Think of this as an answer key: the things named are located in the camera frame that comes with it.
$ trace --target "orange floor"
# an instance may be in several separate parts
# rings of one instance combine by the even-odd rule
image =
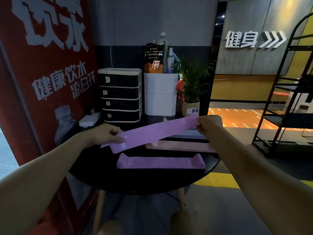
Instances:
[[[257,128],[262,113],[263,110],[209,108],[208,115],[220,115],[223,119],[224,127]],[[261,128],[277,129],[278,127],[267,120],[263,120]],[[286,128],[286,130],[303,131],[303,129],[296,128]]]

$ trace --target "person's left hand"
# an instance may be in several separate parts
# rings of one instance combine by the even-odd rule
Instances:
[[[108,142],[123,143],[124,139],[116,136],[121,133],[121,129],[110,124],[101,124],[95,128],[84,131],[89,140],[88,146],[100,145]]]

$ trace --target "black drawer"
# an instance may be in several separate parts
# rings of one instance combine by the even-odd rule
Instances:
[[[136,111],[102,110],[101,114],[105,122],[135,123],[140,120],[141,108]]]
[[[140,99],[116,99],[101,97],[103,109],[107,110],[138,110],[140,108]]]
[[[138,87],[140,75],[98,74],[100,86]]]
[[[137,99],[141,94],[141,87],[107,87],[101,86],[103,98]]]

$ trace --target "wooden table leg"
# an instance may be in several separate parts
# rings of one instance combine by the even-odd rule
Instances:
[[[99,197],[98,197],[98,202],[97,202],[97,207],[96,207],[94,226],[92,228],[92,235],[97,235],[100,229],[100,221],[101,221],[101,216],[102,216],[104,198],[105,198],[105,191],[99,190]]]
[[[184,188],[177,189],[178,192],[178,200],[179,200],[179,208],[180,210],[186,210],[186,196]]]

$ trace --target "white bin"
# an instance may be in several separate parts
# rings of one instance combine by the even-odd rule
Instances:
[[[144,73],[145,114],[174,116],[176,112],[176,85],[178,74]]]

